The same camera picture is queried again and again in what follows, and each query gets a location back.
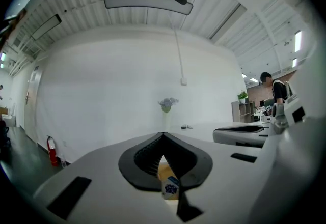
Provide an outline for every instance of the red fire extinguisher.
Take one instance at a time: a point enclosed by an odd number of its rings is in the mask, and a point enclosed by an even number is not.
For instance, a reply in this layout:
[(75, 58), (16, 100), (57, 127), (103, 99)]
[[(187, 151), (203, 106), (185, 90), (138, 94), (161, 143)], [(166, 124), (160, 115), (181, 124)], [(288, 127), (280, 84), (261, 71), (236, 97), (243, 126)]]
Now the red fire extinguisher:
[(57, 159), (56, 146), (55, 146), (55, 142), (51, 136), (47, 136), (47, 150), (49, 152), (51, 164), (53, 166), (58, 166), (59, 162)]

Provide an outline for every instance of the floor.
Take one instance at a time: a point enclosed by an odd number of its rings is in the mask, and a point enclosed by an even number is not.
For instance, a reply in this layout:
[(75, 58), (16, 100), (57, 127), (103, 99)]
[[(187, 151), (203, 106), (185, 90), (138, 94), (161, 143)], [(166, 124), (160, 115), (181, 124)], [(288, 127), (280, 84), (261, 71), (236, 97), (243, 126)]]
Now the floor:
[(10, 128), (8, 137), (11, 148), (8, 155), (1, 159), (0, 165), (16, 188), (33, 195), (43, 182), (62, 167), (52, 166), (48, 154), (29, 139), (21, 128)]

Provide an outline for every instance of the hanging cable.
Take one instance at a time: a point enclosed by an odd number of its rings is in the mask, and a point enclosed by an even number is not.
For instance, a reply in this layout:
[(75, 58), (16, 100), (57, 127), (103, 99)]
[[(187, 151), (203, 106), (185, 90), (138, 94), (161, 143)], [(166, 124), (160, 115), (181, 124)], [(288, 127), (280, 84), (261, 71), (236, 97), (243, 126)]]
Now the hanging cable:
[(172, 22), (172, 20), (171, 20), (171, 18), (170, 18), (170, 16), (169, 16), (168, 12), (167, 12), (167, 16), (168, 16), (168, 18), (169, 18), (169, 20), (170, 20), (170, 23), (171, 23), (171, 25), (172, 25), (172, 29), (173, 29), (173, 31), (174, 31), (175, 39), (176, 39), (176, 41), (177, 41), (177, 47), (178, 47), (178, 53), (179, 53), (179, 60), (180, 60), (180, 68), (181, 68), (181, 77), (184, 78), (184, 76), (183, 76), (182, 58), (181, 58), (181, 52), (180, 52), (180, 47), (179, 47), (179, 41), (178, 41), (177, 32), (176, 32), (176, 30), (175, 30), (175, 28), (174, 28), (173, 22)]

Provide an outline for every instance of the white ceiling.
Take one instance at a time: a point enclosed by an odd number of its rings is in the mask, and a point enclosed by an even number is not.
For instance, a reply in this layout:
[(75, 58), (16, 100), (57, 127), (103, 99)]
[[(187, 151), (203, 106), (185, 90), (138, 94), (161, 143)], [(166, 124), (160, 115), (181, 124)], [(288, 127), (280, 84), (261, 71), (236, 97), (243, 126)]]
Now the white ceiling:
[[(253, 75), (259, 79), (263, 71), (275, 73), (292, 64), (290, 49), (294, 49), (294, 46), (290, 39), (294, 39), (294, 33), (303, 30), (305, 25), (282, 0), (256, 0), (258, 8), (255, 9), (251, 3), (247, 4), (250, 0), (188, 1), (194, 5), (189, 16), (170, 14), (174, 27), (207, 39), (215, 35), (240, 5), (244, 6), (244, 13), (232, 22), (217, 41), (213, 37), (213, 43), (232, 50), (248, 78)], [(35, 57), (39, 51), (46, 51), (53, 42), (97, 26), (150, 24), (172, 27), (168, 11), (142, 7), (108, 10), (103, 0), (30, 0), (26, 9), (28, 13), (12, 33), (5, 51), (10, 51), (10, 46), (18, 53), (22, 49)], [(55, 14), (59, 14), (62, 23), (36, 42), (30, 41), (24, 46), (30, 35)], [(284, 47), (287, 40), (290, 44)], [(277, 43), (281, 62), (278, 62), (273, 42)], [(300, 54), (301, 59), (307, 55), (304, 51), (300, 51)]]

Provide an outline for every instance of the bottle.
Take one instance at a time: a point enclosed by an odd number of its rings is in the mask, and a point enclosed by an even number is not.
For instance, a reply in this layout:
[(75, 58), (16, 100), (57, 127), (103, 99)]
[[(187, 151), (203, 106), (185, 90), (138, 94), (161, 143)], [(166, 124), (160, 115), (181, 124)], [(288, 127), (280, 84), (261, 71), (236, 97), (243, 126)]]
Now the bottle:
[(60, 155), (60, 159), (61, 159), (62, 168), (67, 167), (66, 160), (65, 160), (65, 157), (63, 156), (63, 154)]

